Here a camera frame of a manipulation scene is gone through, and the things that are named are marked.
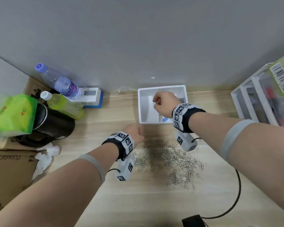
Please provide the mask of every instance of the crumpled tissue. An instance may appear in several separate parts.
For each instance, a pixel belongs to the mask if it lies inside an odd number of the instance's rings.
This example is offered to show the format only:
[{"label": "crumpled tissue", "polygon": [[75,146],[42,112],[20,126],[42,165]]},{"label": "crumpled tissue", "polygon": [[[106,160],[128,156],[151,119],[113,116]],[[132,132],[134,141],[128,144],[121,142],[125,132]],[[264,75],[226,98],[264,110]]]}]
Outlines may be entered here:
[{"label": "crumpled tissue", "polygon": [[60,152],[59,146],[53,146],[52,143],[45,145],[44,147],[38,148],[37,150],[46,150],[45,154],[38,153],[35,158],[38,159],[38,163],[33,174],[34,180],[38,175],[42,174],[43,171],[50,165],[52,156],[56,156]]}]

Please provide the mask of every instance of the black mug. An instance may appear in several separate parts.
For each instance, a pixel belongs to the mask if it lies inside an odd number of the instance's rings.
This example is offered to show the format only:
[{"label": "black mug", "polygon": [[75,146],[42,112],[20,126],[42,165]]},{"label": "black mug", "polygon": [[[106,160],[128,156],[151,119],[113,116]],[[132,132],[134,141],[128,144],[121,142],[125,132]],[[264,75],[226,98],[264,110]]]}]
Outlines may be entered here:
[{"label": "black mug", "polygon": [[17,136],[16,140],[25,146],[43,147],[68,137],[74,128],[73,118],[38,103],[32,133]]}]

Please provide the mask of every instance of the purple bottle cap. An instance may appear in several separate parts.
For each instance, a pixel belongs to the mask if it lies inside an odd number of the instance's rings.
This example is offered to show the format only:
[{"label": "purple bottle cap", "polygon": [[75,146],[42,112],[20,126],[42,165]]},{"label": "purple bottle cap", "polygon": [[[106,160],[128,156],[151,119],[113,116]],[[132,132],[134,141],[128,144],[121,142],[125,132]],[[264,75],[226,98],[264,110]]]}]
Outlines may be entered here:
[{"label": "purple bottle cap", "polygon": [[37,72],[43,73],[43,72],[46,72],[47,67],[43,63],[39,63],[35,66],[35,70]]}]

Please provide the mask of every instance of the forearm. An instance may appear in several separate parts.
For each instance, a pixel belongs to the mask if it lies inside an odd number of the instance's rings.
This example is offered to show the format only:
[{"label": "forearm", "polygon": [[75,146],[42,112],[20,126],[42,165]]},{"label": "forearm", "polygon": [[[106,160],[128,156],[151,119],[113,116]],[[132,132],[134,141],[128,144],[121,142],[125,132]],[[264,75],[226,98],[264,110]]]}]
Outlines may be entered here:
[{"label": "forearm", "polygon": [[[239,121],[198,112],[189,127],[220,154],[226,134]],[[228,162],[284,209],[284,127],[248,125],[229,150]]]},{"label": "forearm", "polygon": [[[106,143],[88,154],[108,171],[119,150]],[[101,178],[93,164],[73,160],[33,184],[1,210],[0,227],[74,226],[100,185]]]}]

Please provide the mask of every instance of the hand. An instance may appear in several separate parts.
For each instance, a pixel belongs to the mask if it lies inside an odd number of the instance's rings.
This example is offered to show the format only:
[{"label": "hand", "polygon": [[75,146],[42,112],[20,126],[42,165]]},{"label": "hand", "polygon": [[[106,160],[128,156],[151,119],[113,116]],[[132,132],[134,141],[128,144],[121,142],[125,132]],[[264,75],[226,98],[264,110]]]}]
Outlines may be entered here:
[{"label": "hand", "polygon": [[167,118],[172,118],[173,110],[181,103],[172,92],[157,92],[153,102],[155,110]]},{"label": "hand", "polygon": [[143,136],[143,126],[141,124],[131,124],[131,125],[127,125],[123,131],[127,134],[129,134],[134,143],[135,146],[138,145],[138,143],[142,142],[144,140],[144,136]]}]

